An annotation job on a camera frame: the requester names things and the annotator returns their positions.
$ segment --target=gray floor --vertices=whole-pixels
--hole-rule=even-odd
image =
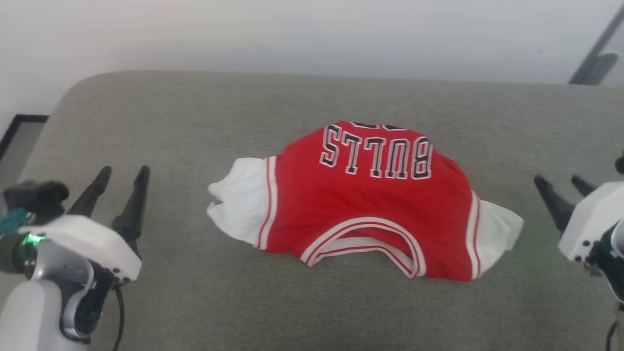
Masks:
[[[0,191],[18,182],[43,126],[43,123],[36,122],[23,122],[19,125],[9,148],[0,160]],[[6,206],[4,200],[0,202],[0,213],[3,213]]]

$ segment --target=white sleeve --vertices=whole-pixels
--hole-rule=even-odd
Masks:
[[[230,173],[208,191],[221,204],[208,206],[208,215],[217,227],[234,239],[258,247],[258,238],[268,212],[266,160],[237,159]]]
[[[524,220],[512,211],[480,200],[475,249],[479,258],[478,276],[490,269],[505,251],[514,247]]]

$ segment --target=red and white striped trim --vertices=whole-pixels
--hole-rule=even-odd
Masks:
[[[266,212],[266,219],[264,223],[262,223],[262,227],[260,227],[260,231],[258,233],[258,248],[261,250],[266,250],[266,244],[269,239],[269,233],[271,232],[271,227],[273,226],[273,222],[275,221],[275,215],[277,214],[277,181],[275,181],[275,162],[277,161],[277,156],[267,157],[265,159],[266,162],[266,184],[269,189],[269,198],[268,198],[268,211]]]
[[[481,272],[481,261],[477,248],[477,234],[479,233],[479,216],[481,201],[477,194],[472,192],[472,204],[470,205],[470,215],[468,216],[468,225],[466,227],[466,249],[470,257],[470,266],[472,267],[472,279],[476,279],[483,274]]]
[[[342,235],[362,228],[380,228],[399,234],[407,242],[411,257],[374,238],[348,237],[340,239]],[[423,276],[427,272],[425,258],[416,238],[399,224],[378,217],[353,218],[335,225],[308,246],[300,259],[311,267],[325,256],[372,250],[384,252],[410,278]]]

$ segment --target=bulls jersey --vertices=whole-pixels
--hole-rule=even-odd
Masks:
[[[523,220],[480,200],[459,166],[417,132],[338,122],[266,159],[243,158],[208,187],[229,236],[312,266],[381,251],[408,277],[480,277]]]

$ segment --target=gray table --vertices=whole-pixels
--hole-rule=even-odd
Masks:
[[[94,219],[121,211],[152,169],[139,280],[124,288],[124,350],[597,350],[614,298],[557,249],[536,173],[578,200],[577,172],[618,179],[624,92],[577,86],[117,72],[84,80],[50,118],[23,178],[62,179],[73,201],[113,167]],[[469,283],[407,279],[383,254],[307,268],[228,238],[207,185],[334,121],[427,134],[482,199],[526,220],[515,249]],[[117,331],[111,294],[94,350]]]

